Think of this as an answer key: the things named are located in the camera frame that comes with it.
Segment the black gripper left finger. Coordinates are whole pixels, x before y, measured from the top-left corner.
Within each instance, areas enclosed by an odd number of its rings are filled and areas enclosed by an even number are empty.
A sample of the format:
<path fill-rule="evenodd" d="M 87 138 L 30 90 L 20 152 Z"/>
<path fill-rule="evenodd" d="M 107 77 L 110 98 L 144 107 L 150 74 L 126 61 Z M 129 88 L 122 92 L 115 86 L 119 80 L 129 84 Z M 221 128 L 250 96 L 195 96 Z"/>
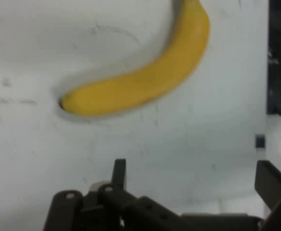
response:
<path fill-rule="evenodd" d="M 45 231 L 181 231 L 182 219 L 149 199 L 124 189 L 125 159 L 114 162 L 112 178 L 96 191 L 58 192 L 51 202 Z"/>

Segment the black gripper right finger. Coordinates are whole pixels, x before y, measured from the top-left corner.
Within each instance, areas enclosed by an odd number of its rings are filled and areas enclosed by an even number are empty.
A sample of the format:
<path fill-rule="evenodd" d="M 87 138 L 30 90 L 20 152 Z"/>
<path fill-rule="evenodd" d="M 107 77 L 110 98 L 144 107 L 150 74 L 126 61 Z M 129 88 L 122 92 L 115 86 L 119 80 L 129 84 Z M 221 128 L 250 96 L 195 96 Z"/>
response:
<path fill-rule="evenodd" d="M 254 187 L 270 209 L 260 230 L 281 231 L 281 172 L 268 160 L 257 161 Z"/>

